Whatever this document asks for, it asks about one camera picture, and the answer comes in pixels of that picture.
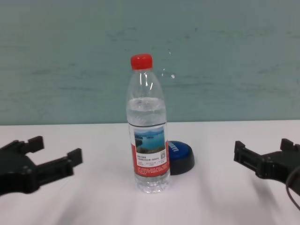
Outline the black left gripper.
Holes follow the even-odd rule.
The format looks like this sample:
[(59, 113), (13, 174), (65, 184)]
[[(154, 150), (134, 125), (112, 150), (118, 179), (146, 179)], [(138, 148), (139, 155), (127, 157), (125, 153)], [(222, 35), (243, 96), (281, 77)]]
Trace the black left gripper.
[(65, 157), (36, 166), (26, 156), (44, 149), (42, 136), (24, 141), (12, 141), (0, 149), (0, 194), (30, 194), (39, 186), (74, 175), (73, 168), (83, 162), (82, 149), (77, 148)]

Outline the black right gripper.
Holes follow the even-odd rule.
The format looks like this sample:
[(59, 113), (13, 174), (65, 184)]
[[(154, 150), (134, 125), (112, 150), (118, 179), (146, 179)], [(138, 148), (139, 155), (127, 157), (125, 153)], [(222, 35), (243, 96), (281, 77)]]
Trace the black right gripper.
[(236, 141), (233, 160), (255, 172), (260, 179), (286, 183), (288, 176), (300, 165), (300, 145), (283, 138), (280, 150), (259, 155)]

